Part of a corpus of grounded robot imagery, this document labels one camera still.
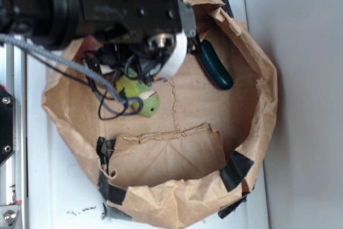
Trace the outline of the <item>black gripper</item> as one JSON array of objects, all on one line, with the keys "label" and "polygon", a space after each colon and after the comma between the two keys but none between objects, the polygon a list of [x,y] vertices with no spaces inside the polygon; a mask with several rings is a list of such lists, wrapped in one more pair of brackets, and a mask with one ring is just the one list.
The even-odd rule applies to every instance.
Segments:
[{"label": "black gripper", "polygon": [[100,42],[144,43],[147,39],[182,30],[187,53],[203,53],[193,7],[182,0],[80,0],[77,36]]}]

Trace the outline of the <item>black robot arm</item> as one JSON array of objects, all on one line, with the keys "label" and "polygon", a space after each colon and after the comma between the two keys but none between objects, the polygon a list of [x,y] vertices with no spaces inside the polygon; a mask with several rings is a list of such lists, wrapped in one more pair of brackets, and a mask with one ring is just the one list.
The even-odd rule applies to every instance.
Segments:
[{"label": "black robot arm", "polygon": [[1,32],[49,50],[92,36],[150,58],[193,40],[196,21],[185,0],[1,0]]}]

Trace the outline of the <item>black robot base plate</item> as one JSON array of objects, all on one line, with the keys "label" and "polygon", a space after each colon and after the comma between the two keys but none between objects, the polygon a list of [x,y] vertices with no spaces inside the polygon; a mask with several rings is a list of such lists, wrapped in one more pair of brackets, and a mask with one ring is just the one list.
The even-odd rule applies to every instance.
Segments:
[{"label": "black robot base plate", "polygon": [[1,84],[1,166],[16,150],[16,100]]}]

